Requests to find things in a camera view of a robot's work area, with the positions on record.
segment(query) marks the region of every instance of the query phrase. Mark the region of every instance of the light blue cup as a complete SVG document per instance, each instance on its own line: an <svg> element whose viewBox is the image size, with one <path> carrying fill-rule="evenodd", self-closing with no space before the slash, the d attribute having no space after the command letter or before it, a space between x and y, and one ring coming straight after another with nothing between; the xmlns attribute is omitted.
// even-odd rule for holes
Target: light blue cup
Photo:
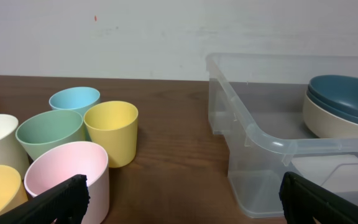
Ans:
<svg viewBox="0 0 358 224"><path fill-rule="evenodd" d="M74 87L55 93L49 99L49 105L53 110L73 110L83 118L85 113L94 105L100 103L100 92L91 87ZM86 140L91 138L85 131Z"/></svg>

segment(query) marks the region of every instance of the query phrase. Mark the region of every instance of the clear plastic container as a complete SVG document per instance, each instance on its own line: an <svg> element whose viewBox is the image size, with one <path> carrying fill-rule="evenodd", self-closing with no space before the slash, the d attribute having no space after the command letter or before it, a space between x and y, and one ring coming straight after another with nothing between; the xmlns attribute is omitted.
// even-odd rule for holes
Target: clear plastic container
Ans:
<svg viewBox="0 0 358 224"><path fill-rule="evenodd" d="M293 171L358 205L358 139L319 139L302 106L310 79L358 77L358 57L211 54L209 122L230 150L228 178L241 210L283 215L278 197Z"/></svg>

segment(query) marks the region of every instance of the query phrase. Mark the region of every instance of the black object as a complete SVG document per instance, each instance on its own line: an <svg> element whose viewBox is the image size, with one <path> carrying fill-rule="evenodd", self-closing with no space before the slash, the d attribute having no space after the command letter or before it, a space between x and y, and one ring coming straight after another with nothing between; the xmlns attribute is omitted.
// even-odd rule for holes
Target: black object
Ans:
<svg viewBox="0 0 358 224"><path fill-rule="evenodd" d="M90 195L86 175L74 175L0 216L0 224L80 224Z"/></svg>
<svg viewBox="0 0 358 224"><path fill-rule="evenodd" d="M358 224L358 206L293 172L284 174L280 187L288 224Z"/></svg>

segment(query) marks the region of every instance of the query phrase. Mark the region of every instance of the wooden table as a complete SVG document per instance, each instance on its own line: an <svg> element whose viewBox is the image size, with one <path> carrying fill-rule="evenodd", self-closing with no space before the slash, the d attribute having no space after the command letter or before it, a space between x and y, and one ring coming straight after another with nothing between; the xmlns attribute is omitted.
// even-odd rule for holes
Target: wooden table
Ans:
<svg viewBox="0 0 358 224"><path fill-rule="evenodd" d="M0 113L26 119L50 110L48 99L92 86L102 101L139 109L135 159L110 169L104 223L286 223L242 214L227 180L229 150L208 123L208 82L0 76Z"/></svg>

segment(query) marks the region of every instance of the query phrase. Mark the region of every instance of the white wall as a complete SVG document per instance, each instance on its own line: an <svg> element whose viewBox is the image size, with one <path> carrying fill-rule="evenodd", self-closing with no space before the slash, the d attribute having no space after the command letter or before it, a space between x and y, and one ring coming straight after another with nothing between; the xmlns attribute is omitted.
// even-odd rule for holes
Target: white wall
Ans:
<svg viewBox="0 0 358 224"><path fill-rule="evenodd" d="M0 75L207 80L210 52L358 55L358 1L0 0Z"/></svg>

